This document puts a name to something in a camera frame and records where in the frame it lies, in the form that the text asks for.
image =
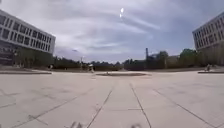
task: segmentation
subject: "building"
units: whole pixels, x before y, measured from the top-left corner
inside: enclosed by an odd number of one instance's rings
[[[224,65],[224,12],[193,31],[193,36],[204,64]]]
[[[0,64],[50,64],[56,38],[0,10]]]

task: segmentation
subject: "cloud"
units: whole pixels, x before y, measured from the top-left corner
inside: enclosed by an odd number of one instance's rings
[[[56,55],[74,59],[77,50],[89,60],[116,61],[144,58],[146,47],[170,54],[192,48],[191,32],[221,13],[223,4],[223,0],[3,0],[0,7],[55,35]]]

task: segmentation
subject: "stone tile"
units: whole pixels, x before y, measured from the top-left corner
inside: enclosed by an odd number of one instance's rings
[[[153,128],[211,128],[180,107],[145,110]]]
[[[102,110],[91,124],[90,128],[132,128],[132,126],[149,128],[147,120],[141,110]]]
[[[16,103],[21,102],[31,102],[40,98],[43,98],[42,95],[36,93],[35,91],[23,92],[16,95],[11,95],[16,100]]]
[[[78,97],[79,94],[77,94],[75,92],[60,92],[60,93],[50,94],[49,96],[52,97],[53,99],[63,103],[63,102],[67,102],[67,101],[70,101],[70,100]]]
[[[74,122],[80,123],[83,128],[86,128],[96,113],[95,108],[68,103],[38,119],[47,123],[51,128],[69,128]]]
[[[11,128],[27,121],[29,121],[29,115],[15,105],[0,109],[0,124],[2,128]]]
[[[30,122],[27,122],[17,128],[50,128],[48,125],[43,124],[37,120],[33,120]]]
[[[140,109],[140,106],[131,87],[123,84],[115,87],[103,109],[130,110]]]
[[[149,88],[135,88],[136,95],[144,109],[176,106],[164,96]]]
[[[59,102],[52,100],[48,97],[44,97],[32,102],[18,104],[24,111],[33,117],[37,117],[54,107],[60,105]]]
[[[210,99],[204,102],[186,105],[185,107],[203,118],[215,127],[224,123],[224,101],[222,99]]]
[[[15,103],[15,100],[8,97],[8,96],[0,96],[0,108],[1,107],[5,107],[5,106],[8,106],[8,105],[12,105]]]
[[[81,97],[78,97],[77,99],[72,101],[72,103],[99,109],[103,105],[111,90],[111,86],[97,88]]]

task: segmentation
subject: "pavement crack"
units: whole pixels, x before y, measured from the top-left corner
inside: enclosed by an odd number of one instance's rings
[[[182,105],[176,103],[175,101],[173,101],[172,99],[170,99],[169,97],[167,97],[166,95],[160,93],[158,90],[156,89],[152,89],[153,91],[157,92],[159,95],[165,97],[167,100],[169,100],[170,102],[172,102],[173,104],[179,106],[180,108],[182,108],[183,110],[185,110],[186,112],[190,113],[191,115],[193,115],[194,117],[198,118],[199,120],[203,121],[205,124],[213,127],[213,128],[217,128],[215,126],[213,126],[212,124],[210,124],[209,122],[205,121],[204,119],[202,119],[201,117],[199,117],[198,115],[194,114],[193,112],[191,112],[190,110],[188,110],[187,108],[183,107]]]
[[[89,128],[92,123],[94,122],[94,120],[96,119],[96,117],[99,115],[100,111],[103,109],[103,106],[107,103],[111,93],[113,92],[114,90],[114,86],[112,87],[112,89],[110,90],[110,92],[108,93],[107,95],[107,98],[105,99],[105,101],[103,102],[103,105],[100,107],[100,109],[97,111],[96,115],[93,117],[92,121],[89,123],[89,125],[87,126],[87,128]]]
[[[137,94],[136,94],[136,92],[135,92],[135,90],[134,90],[132,84],[130,84],[129,86],[131,87],[131,89],[132,89],[132,91],[133,91],[133,93],[134,93],[134,95],[135,95],[135,98],[137,99],[138,104],[139,104],[139,106],[141,107],[141,111],[142,111],[143,115],[145,116],[145,118],[146,118],[146,120],[147,120],[147,123],[148,123],[148,125],[149,125],[149,128],[152,128],[152,125],[151,125],[151,123],[150,123],[150,121],[149,121],[149,118],[147,117],[147,115],[146,115],[146,113],[145,113],[145,110],[143,109],[142,104],[141,104],[141,102],[139,101],[139,98],[138,98],[138,96],[137,96]]]

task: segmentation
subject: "glass window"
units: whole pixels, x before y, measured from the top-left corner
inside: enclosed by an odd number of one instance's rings
[[[7,18],[6,23],[5,23],[5,27],[8,27],[8,24],[9,24],[9,19]]]
[[[217,36],[216,36],[216,34],[214,34],[214,39],[215,39],[215,41],[217,41]]]
[[[32,29],[30,29],[30,31],[29,31],[29,36],[31,36],[31,33],[32,33]]]
[[[37,37],[37,31],[33,31],[33,37]]]
[[[29,31],[30,31],[29,28],[27,28],[27,29],[26,29],[26,35],[29,34]]]
[[[23,40],[24,40],[24,36],[18,34],[17,42],[22,44]]]
[[[0,35],[2,34],[2,28],[0,28]]]
[[[223,35],[223,31],[221,30],[221,36],[222,36],[222,39],[224,39],[224,35]]]
[[[221,34],[220,34],[220,32],[218,32],[218,36],[219,36],[219,40],[221,40]]]
[[[206,40],[205,41],[206,41],[206,45],[208,45],[208,38],[207,37],[206,37]]]
[[[23,26],[23,25],[21,25],[21,27],[20,27],[20,32],[25,34],[25,32],[26,32],[26,27]]]
[[[41,38],[42,38],[42,34],[41,34],[40,32],[38,32],[38,37],[37,37],[37,39],[41,40]]]
[[[0,24],[1,24],[1,25],[4,25],[4,23],[5,23],[5,19],[6,19],[5,16],[0,15]]]
[[[214,31],[214,25],[213,25],[213,24],[211,24],[211,26],[212,26],[212,31]]]
[[[4,30],[3,30],[3,34],[2,34],[2,38],[4,38],[4,39],[8,39],[8,36],[9,36],[9,30],[4,29]]]
[[[12,20],[10,20],[10,23],[9,23],[9,28],[11,28],[11,26],[12,26]]]
[[[17,41],[17,33],[14,34],[13,41]]]
[[[20,26],[20,24],[15,22],[14,26],[13,26],[13,30],[19,31],[19,26]]]
[[[13,40],[14,32],[11,32],[10,40]]]
[[[208,37],[208,40],[209,40],[210,44],[212,44],[212,43],[214,42],[213,36],[210,35],[210,36]]]
[[[33,41],[33,47],[37,47],[37,46],[36,46],[36,41],[35,41],[35,40]]]
[[[30,42],[30,38],[25,37],[24,44],[25,45],[29,45],[29,42]]]

